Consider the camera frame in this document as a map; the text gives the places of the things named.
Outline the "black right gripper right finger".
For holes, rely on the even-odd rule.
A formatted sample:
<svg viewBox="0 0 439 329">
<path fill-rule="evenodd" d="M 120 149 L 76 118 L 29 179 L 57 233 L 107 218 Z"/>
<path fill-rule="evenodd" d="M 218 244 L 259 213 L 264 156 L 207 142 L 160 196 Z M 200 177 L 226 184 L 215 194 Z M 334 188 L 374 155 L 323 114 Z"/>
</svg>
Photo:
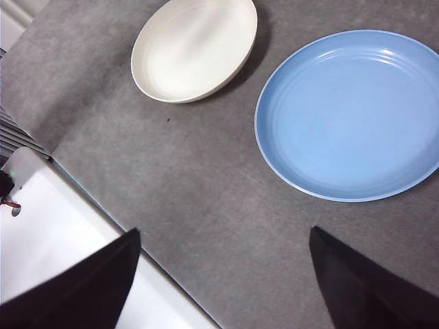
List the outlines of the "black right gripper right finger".
<svg viewBox="0 0 439 329">
<path fill-rule="evenodd" d="M 438 297 L 312 227 L 316 279 L 336 328 L 437 328 Z"/>
</svg>

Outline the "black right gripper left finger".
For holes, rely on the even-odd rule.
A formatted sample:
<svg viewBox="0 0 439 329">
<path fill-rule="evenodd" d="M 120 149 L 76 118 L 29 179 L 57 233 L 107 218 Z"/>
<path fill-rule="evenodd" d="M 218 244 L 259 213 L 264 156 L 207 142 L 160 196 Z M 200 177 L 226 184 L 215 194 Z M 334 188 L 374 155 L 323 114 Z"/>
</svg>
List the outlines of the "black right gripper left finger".
<svg viewBox="0 0 439 329">
<path fill-rule="evenodd" d="M 1 305 L 2 328 L 115 328 L 141 252 L 137 229 Z"/>
</svg>

